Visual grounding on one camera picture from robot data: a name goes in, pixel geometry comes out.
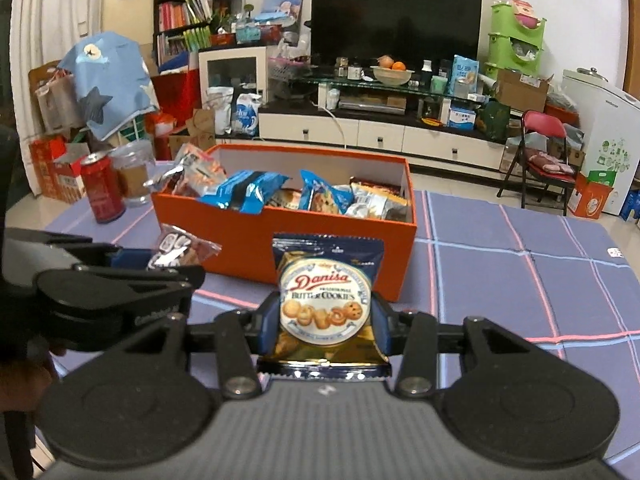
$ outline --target chair leg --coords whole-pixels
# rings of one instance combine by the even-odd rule
[[[511,161],[511,165],[509,166],[509,171],[507,171],[507,175],[504,177],[504,180],[502,181],[502,185],[500,186],[500,190],[498,191],[498,195],[497,195],[498,198],[502,196],[502,192],[504,191],[504,188],[507,186],[507,182],[509,181],[511,172],[513,171],[513,168],[515,167],[516,162],[518,161],[519,154],[520,154],[520,149],[516,151],[516,154],[514,155],[513,160]]]
[[[564,188],[564,209],[562,210],[562,215],[566,216],[566,208],[569,203],[569,192],[573,192],[573,190],[569,187]]]
[[[522,166],[522,202],[520,203],[520,207],[524,209],[527,203],[527,167],[524,160],[522,161],[521,166]]]
[[[549,189],[549,184],[545,184],[545,189],[543,189],[542,193],[540,193],[540,197],[538,198],[538,203],[542,202],[542,198],[545,195],[547,189]]]

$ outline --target folding chair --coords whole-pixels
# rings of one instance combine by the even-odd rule
[[[545,188],[543,189],[543,193],[549,188],[549,186],[557,186],[562,188],[562,198],[564,200],[564,207],[562,210],[564,211],[564,216],[566,216],[566,206],[569,201],[569,195],[575,187],[575,176],[573,175],[563,175],[563,174],[555,174],[555,173],[547,173],[546,171],[541,170],[537,166],[530,164],[525,156],[525,134],[529,132],[537,132],[541,135],[549,139],[562,139],[564,143],[564,148],[562,151],[562,157],[564,158],[564,162],[567,163],[567,144],[566,144],[566,132],[564,130],[564,126],[562,123],[547,114],[542,114],[540,112],[534,112],[530,110],[526,112],[522,117],[522,130],[520,144],[518,145],[518,149],[516,151],[516,155],[513,157],[513,162],[509,167],[509,171],[507,172],[506,177],[500,187],[500,191],[498,191],[498,198],[502,195],[505,186],[511,176],[511,172],[516,165],[516,162],[519,162],[522,166],[522,208],[524,209],[527,205],[526,196],[527,196],[527,173],[530,174],[533,179],[545,184]],[[542,201],[542,195],[538,199],[538,204]]]

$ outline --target red can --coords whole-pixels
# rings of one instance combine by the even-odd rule
[[[80,162],[80,175],[98,224],[106,224],[120,218],[126,208],[120,193],[118,176],[107,153],[87,155]]]

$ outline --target drawer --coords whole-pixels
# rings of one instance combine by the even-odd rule
[[[404,129],[402,152],[405,155],[433,156],[443,160],[498,170],[503,151],[502,144],[488,140],[411,126]]]
[[[358,121],[338,119],[348,146],[358,145]],[[260,114],[260,136],[263,139],[323,142],[344,146],[342,135],[331,117]]]
[[[404,126],[360,121],[358,146],[360,148],[377,148],[379,150],[389,150],[390,152],[401,152],[403,137]]]

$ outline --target white refrigerator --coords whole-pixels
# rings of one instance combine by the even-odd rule
[[[617,215],[640,161],[640,102],[596,76],[565,70],[562,89],[575,101],[584,132],[580,172],[615,171],[605,213]]]

